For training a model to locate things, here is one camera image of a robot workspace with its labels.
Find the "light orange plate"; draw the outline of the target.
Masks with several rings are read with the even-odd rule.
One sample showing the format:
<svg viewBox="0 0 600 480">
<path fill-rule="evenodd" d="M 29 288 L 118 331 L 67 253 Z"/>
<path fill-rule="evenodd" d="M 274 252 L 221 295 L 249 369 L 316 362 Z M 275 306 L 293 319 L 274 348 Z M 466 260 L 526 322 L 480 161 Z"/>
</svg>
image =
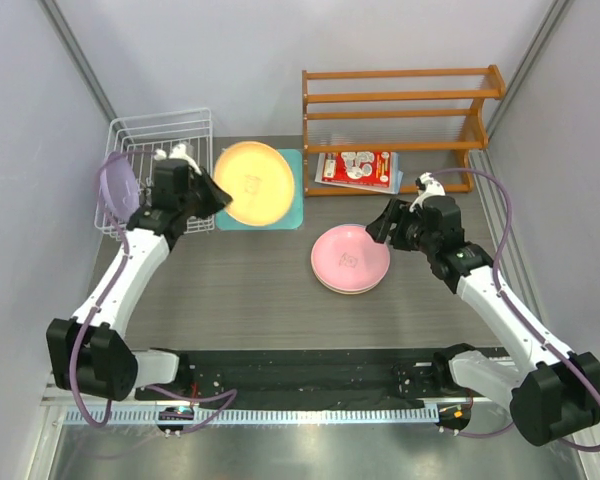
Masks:
<svg viewBox="0 0 600 480">
<path fill-rule="evenodd" d="M 363 293 L 373 290 L 376 286 L 377 286 L 377 284 L 371 285 L 369 287 L 362 288 L 362 289 L 340 289 L 340 288 L 336 288 L 334 286 L 326 285 L 326 288 L 335 293 L 342 294 L 342 295 L 359 295 L 359 294 L 363 294 Z"/>
</svg>

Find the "blue plate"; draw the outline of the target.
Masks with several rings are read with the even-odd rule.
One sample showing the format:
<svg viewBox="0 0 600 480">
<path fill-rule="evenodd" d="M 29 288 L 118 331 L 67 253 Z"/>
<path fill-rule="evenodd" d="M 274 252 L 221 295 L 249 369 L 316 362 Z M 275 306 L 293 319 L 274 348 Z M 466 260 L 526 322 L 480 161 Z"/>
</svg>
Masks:
<svg viewBox="0 0 600 480">
<path fill-rule="evenodd" d="M 387 275 L 389 267 L 360 268 L 350 266 L 319 267 L 311 265 L 316 279 L 327 289 L 345 295 L 362 294 L 375 288 Z"/>
</svg>

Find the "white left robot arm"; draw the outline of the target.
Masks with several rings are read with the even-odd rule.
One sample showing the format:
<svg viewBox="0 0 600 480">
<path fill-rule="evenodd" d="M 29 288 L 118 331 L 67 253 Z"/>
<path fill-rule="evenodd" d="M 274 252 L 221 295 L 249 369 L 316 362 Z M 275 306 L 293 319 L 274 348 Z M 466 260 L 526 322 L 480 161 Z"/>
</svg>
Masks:
<svg viewBox="0 0 600 480">
<path fill-rule="evenodd" d="M 178 354 L 134 352 L 124 336 L 149 280 L 184 235 L 188 220 L 207 219 L 230 201 L 188 155 L 157 162 L 150 201 L 121 230 L 120 250 L 97 287 L 70 318 L 54 319 L 47 328 L 57 387 L 74 397 L 108 401 L 122 401 L 133 390 L 154 384 L 173 399 L 191 391 L 193 375 L 179 365 Z"/>
</svg>

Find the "pink plate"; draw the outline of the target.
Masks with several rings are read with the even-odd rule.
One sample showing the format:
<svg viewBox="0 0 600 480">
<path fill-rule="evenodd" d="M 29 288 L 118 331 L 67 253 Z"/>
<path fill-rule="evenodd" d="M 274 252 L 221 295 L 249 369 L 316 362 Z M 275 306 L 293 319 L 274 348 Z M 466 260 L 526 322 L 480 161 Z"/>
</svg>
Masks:
<svg viewBox="0 0 600 480">
<path fill-rule="evenodd" d="M 364 226 L 343 224 L 330 228 L 315 241 L 310 264 L 384 268 L 390 267 L 390 253 L 385 244 L 371 239 Z"/>
</svg>

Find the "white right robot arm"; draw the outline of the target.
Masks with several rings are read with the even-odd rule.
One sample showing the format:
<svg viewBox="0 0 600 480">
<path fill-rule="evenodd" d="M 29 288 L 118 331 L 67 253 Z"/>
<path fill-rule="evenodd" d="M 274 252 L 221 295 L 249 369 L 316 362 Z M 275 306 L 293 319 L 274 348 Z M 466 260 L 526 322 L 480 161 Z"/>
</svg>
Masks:
<svg viewBox="0 0 600 480">
<path fill-rule="evenodd" d="M 534 446 L 600 422 L 600 362 L 589 352 L 575 353 L 515 296 L 494 260 L 466 240 L 453 198 L 392 199 L 366 232 L 376 243 L 424 254 L 433 275 L 482 318 L 514 363 L 505 367 L 466 343 L 448 347 L 433 357 L 437 391 L 452 395 L 464 388 L 490 399 Z"/>
</svg>

